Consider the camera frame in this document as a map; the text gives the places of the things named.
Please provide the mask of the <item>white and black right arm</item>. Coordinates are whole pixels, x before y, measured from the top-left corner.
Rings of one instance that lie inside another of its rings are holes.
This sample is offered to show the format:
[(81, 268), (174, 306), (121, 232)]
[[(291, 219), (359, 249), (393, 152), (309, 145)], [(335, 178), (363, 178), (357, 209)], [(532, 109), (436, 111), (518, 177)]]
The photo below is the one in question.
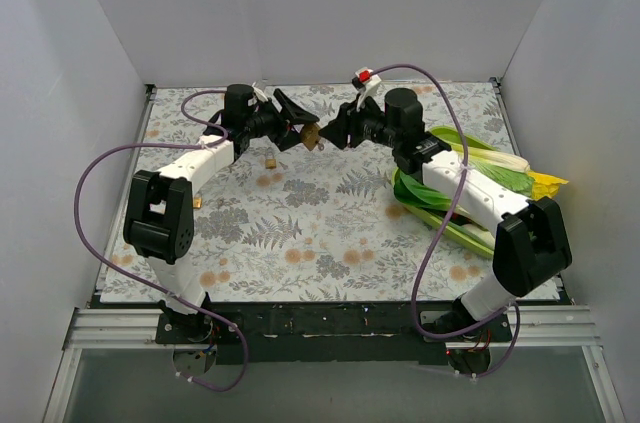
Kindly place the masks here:
[(430, 340), (475, 340), (517, 299), (572, 263), (561, 209), (548, 197), (529, 199), (471, 167), (467, 157), (425, 128), (423, 107), (407, 88), (344, 103), (319, 132), (339, 149), (364, 141), (391, 148), (398, 168), (451, 199), (495, 238), (492, 268), (472, 289), (456, 298), (449, 312), (432, 323), (418, 323)]

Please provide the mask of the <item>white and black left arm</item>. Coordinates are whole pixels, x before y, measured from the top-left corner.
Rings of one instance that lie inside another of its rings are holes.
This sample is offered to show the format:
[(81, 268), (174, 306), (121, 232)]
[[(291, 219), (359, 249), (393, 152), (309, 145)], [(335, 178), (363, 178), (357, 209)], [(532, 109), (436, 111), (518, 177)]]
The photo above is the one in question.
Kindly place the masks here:
[(198, 146), (156, 170), (132, 178), (123, 237), (153, 270), (166, 293), (160, 307), (169, 324), (193, 343), (215, 329), (201, 308), (208, 296), (188, 252), (195, 236), (193, 199), (219, 171), (229, 167), (252, 140), (268, 138), (279, 151), (299, 144), (314, 149), (319, 119), (277, 89), (232, 84), (223, 107), (205, 121)]

